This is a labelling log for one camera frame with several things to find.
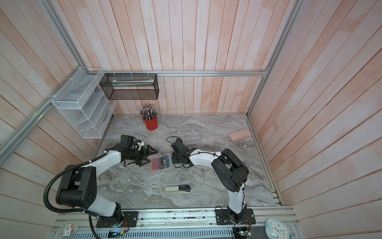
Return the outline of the black VIP card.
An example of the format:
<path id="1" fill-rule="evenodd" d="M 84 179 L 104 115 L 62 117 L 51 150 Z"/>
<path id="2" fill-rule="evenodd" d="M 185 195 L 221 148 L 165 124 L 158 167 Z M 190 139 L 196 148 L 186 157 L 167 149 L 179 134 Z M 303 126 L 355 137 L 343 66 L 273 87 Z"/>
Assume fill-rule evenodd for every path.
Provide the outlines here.
<path id="1" fill-rule="evenodd" d="M 166 155 L 161 157 L 162 169 L 170 168 L 171 166 L 171 156 Z"/>

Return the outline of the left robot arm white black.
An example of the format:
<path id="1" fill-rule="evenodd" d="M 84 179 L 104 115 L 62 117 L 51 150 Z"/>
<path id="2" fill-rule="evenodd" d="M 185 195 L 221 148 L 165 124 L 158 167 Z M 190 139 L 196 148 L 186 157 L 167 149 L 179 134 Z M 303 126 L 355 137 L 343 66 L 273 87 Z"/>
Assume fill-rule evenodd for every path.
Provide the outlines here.
<path id="1" fill-rule="evenodd" d="M 83 212 L 108 220 L 111 225 L 122 222 L 124 214 L 121 205 L 105 199 L 97 192 L 97 178 L 111 167 L 124 163 L 140 167 L 148 164 L 149 156 L 158 151 L 130 135 L 122 135 L 120 143 L 105 149 L 94 159 L 65 168 L 56 194 L 56 203 L 69 206 L 72 212 Z"/>

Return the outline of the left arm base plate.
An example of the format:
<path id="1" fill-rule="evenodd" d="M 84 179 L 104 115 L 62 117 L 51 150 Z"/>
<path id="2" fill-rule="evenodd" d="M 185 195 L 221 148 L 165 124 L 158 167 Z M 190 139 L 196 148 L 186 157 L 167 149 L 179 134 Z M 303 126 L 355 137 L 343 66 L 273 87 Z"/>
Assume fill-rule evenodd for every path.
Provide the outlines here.
<path id="1" fill-rule="evenodd" d="M 137 225 L 138 211 L 122 211 L 111 217 L 99 216 L 97 228 L 134 228 Z"/>

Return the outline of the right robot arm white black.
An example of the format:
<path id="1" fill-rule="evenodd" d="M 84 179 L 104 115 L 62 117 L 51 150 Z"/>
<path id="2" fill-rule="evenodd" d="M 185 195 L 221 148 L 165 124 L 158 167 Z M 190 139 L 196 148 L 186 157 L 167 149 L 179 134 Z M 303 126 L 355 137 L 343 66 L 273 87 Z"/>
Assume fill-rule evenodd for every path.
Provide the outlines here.
<path id="1" fill-rule="evenodd" d="M 247 210 L 245 187 L 249 175 L 248 167 L 230 149 L 221 152 L 202 151 L 188 148 L 180 138 L 171 144 L 172 160 L 184 168 L 205 166 L 212 168 L 223 186 L 228 190 L 227 209 L 229 219 L 239 223 Z"/>

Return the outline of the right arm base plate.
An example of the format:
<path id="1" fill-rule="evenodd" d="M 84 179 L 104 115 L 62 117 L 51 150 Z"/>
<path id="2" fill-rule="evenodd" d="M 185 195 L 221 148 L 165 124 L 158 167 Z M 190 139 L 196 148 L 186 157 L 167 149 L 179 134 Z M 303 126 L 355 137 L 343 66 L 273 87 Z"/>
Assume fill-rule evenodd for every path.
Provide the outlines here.
<path id="1" fill-rule="evenodd" d="M 255 215 L 252 209 L 244 208 L 239 214 L 230 209 L 215 209 L 215 218 L 218 225 L 254 225 Z"/>

